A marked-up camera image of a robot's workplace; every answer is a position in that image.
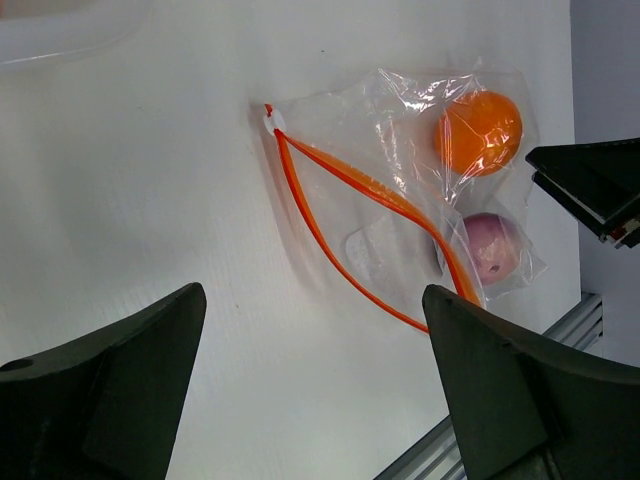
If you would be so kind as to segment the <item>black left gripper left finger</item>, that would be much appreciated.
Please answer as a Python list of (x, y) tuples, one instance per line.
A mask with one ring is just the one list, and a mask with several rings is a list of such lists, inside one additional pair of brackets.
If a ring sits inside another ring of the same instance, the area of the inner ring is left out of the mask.
[(191, 283), (1, 367), (4, 479), (163, 479), (206, 314)]

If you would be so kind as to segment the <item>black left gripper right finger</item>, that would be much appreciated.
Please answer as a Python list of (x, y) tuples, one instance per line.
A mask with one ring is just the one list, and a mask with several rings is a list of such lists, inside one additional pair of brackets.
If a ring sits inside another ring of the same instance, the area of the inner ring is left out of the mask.
[(470, 479), (636, 479), (639, 370), (562, 345), (439, 285), (429, 335)]

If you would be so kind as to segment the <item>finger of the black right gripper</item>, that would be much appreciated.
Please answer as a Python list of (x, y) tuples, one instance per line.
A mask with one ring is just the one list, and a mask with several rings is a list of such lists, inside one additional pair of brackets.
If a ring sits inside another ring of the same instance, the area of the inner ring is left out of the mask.
[(624, 193), (600, 182), (580, 186), (577, 193), (571, 193), (540, 171), (533, 180), (601, 243), (610, 243), (616, 249), (639, 245), (639, 194)]
[(526, 161), (585, 205), (622, 205), (639, 196), (637, 138), (539, 146), (526, 155)]

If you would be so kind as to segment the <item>clear zip top bag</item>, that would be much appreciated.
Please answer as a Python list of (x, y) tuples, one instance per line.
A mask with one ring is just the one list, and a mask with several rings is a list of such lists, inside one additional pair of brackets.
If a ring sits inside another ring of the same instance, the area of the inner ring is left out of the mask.
[[(502, 171), (461, 177), (442, 165), (434, 129), (457, 98), (492, 91), (523, 123), (519, 150)], [(533, 283), (545, 263), (526, 232), (538, 129), (517, 70), (478, 61), (468, 69), (373, 70), (351, 85), (262, 107), (265, 152), (296, 238), (295, 260), (313, 286), (338, 272), (393, 318), (427, 328), (421, 296), (441, 284), (481, 307)], [(516, 224), (520, 263), (483, 286), (463, 219), (495, 213)]]

